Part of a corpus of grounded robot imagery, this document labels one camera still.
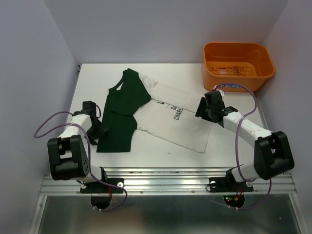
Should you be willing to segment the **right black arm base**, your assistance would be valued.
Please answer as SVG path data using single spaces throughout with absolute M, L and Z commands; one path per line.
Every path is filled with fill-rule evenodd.
M 225 176 L 210 177 L 206 190 L 211 193 L 253 192 L 253 186 L 248 187 L 246 182 L 236 182 L 232 170 L 227 170 Z

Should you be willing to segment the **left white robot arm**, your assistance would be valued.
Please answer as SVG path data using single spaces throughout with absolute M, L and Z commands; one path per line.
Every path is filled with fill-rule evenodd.
M 51 176 L 54 180 L 76 180 L 92 183 L 97 192 L 108 188 L 102 167 L 91 165 L 91 146 L 106 136 L 108 128 L 97 117 L 75 114 L 64 132 L 47 142 Z

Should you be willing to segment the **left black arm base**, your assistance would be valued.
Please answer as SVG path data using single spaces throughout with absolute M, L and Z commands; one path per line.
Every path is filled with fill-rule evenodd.
M 124 184 L 124 179 L 121 177 L 108 177 L 107 173 L 102 172 L 102 181 L 117 186 L 119 183 Z M 99 182 L 91 182 L 91 183 L 81 183 L 80 191 L 81 194 L 122 194 L 123 190 L 119 187 L 109 187 Z

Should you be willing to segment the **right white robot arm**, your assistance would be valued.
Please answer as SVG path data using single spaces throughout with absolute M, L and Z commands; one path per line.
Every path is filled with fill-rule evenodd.
M 195 113 L 196 117 L 219 124 L 235 133 L 235 156 L 238 157 L 238 139 L 241 138 L 253 147 L 253 160 L 250 163 L 230 169 L 224 178 L 229 190 L 236 190 L 242 182 L 258 178 L 269 180 L 294 168 L 294 159 L 286 134 L 264 129 L 242 116 L 232 106 L 225 107 L 223 99 L 202 97 Z

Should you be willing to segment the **white and green t-shirt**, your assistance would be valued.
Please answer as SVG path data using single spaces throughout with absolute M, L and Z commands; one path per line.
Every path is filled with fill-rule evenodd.
M 211 124 L 195 117 L 201 94 L 156 81 L 130 68 L 108 90 L 102 123 L 108 133 L 99 139 L 98 153 L 131 150 L 136 130 L 183 148 L 205 152 Z

